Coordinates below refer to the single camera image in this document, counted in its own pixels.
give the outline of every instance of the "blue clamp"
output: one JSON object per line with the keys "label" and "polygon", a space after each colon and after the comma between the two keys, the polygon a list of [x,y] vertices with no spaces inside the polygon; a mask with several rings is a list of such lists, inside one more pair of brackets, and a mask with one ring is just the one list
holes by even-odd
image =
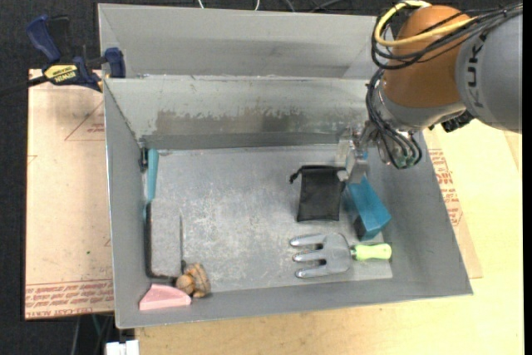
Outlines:
{"label": "blue clamp", "polygon": [[27,24],[26,34],[32,45],[47,56],[48,63],[53,64],[61,59],[61,52],[48,32],[47,21],[48,15],[46,14],[35,18]]}
{"label": "blue clamp", "polygon": [[126,64],[124,63],[124,56],[118,47],[110,47],[104,53],[104,57],[109,62],[111,67],[111,77],[125,78]]}
{"label": "blue clamp", "polygon": [[392,218],[375,190],[362,177],[360,184],[347,184],[347,212],[356,218],[353,222],[357,237],[361,241],[373,239]]}

